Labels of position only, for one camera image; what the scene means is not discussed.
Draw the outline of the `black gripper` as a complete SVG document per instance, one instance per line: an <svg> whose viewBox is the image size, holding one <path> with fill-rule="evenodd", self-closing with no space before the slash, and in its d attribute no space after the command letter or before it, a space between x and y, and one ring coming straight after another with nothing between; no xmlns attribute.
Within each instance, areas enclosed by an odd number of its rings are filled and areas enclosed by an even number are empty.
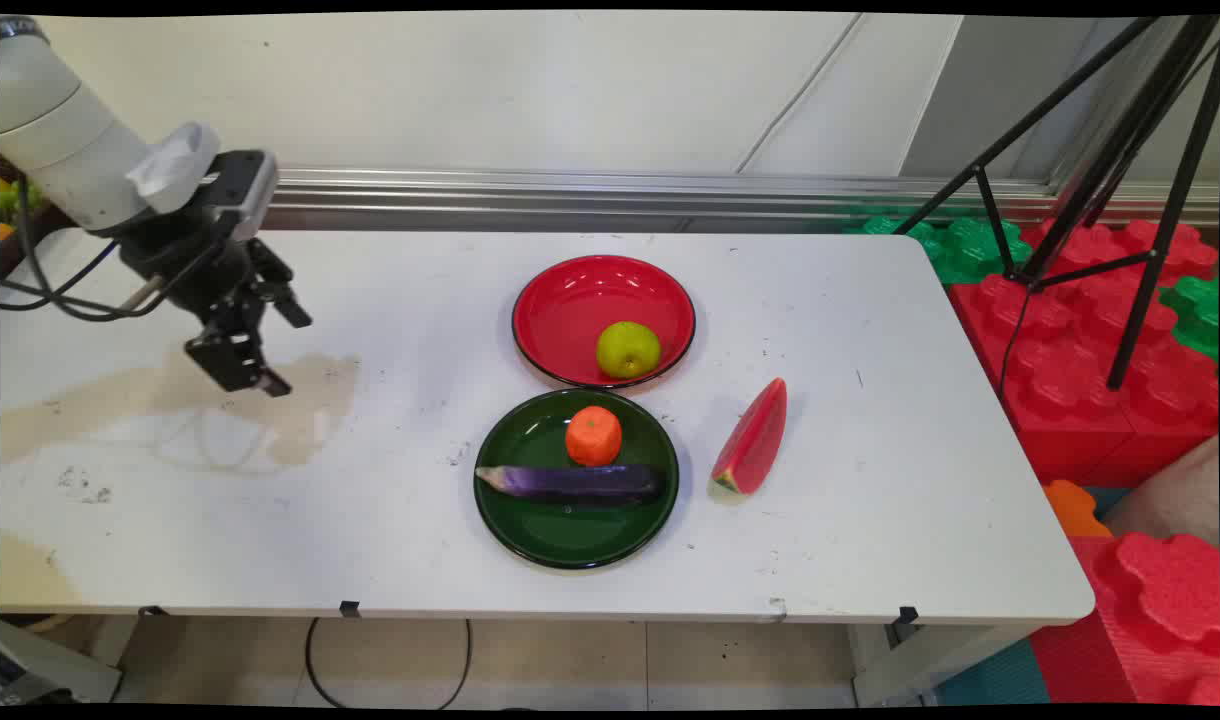
<svg viewBox="0 0 1220 720"><path fill-rule="evenodd" d="M216 218L179 211L131 225L118 236L118 256L145 282L121 311L138 311L162 293L203 322L184 350L214 383L290 395L293 387L264 360L264 310L272 304L294 328L314 319L293 290L293 268L257 237L235 238L235 211Z"/></svg>

